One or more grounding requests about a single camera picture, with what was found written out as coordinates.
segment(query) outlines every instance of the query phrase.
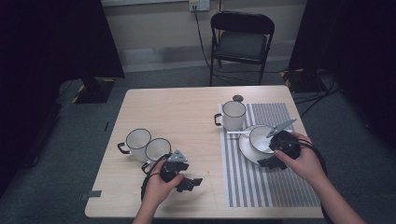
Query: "black and white striped mat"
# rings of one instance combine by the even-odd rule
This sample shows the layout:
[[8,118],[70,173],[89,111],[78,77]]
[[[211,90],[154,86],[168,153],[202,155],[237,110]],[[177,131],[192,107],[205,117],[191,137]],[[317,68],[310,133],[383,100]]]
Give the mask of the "black and white striped mat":
[[[283,103],[247,104],[245,127],[274,126],[290,119]],[[225,202],[229,207],[320,206],[312,188],[290,168],[269,170],[244,157],[238,147],[239,134],[220,129]]]

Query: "saucer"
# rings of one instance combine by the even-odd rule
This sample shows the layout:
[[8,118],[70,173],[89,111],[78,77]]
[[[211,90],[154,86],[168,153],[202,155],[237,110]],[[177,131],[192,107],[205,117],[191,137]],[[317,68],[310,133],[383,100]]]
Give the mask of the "saucer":
[[[267,125],[253,125],[253,126],[247,127],[245,129],[245,131],[251,131],[254,128],[259,127],[259,126],[267,126]],[[241,150],[242,154],[244,154],[244,156],[248,160],[250,160],[256,164],[259,164],[257,161],[262,160],[262,159],[268,159],[274,155],[273,154],[274,151],[269,147],[263,151],[259,151],[256,148],[254,148],[250,144],[250,139],[249,139],[248,133],[241,133],[239,135],[238,145],[239,145],[239,149]]]

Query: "human hand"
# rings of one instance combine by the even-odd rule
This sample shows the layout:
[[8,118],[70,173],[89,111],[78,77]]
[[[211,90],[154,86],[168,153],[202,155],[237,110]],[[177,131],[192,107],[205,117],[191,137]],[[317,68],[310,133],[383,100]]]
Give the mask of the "human hand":
[[153,176],[148,180],[146,192],[142,202],[144,204],[154,206],[155,208],[157,208],[168,197],[171,190],[176,187],[184,178],[183,174],[178,174],[168,183],[164,182],[159,175],[164,163],[165,160],[159,161],[154,167],[152,171]]
[[[299,140],[302,139],[303,141],[301,141],[301,143],[306,143],[305,141],[307,141],[312,144],[311,139],[300,133],[291,133],[291,135]],[[275,150],[274,153],[281,161],[285,162],[294,171],[294,173],[311,185],[314,181],[319,180],[322,177],[327,178],[317,155],[308,147],[301,146],[300,156],[296,160],[290,158],[281,150]]]

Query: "table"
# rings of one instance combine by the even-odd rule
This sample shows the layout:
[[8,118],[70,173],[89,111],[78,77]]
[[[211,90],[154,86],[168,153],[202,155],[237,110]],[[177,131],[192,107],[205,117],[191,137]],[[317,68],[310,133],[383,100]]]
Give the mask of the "table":
[[163,218],[321,218],[320,207],[227,207],[224,202],[219,126],[213,116],[219,105],[244,96],[244,103],[285,103],[296,132],[305,133],[289,89],[285,86],[205,87],[142,89],[127,91],[92,190],[98,198],[88,200],[88,217],[135,217],[140,206],[142,162],[123,155],[117,144],[137,128],[163,137],[188,159],[187,178],[203,178],[201,186],[181,193],[173,190],[157,209]]

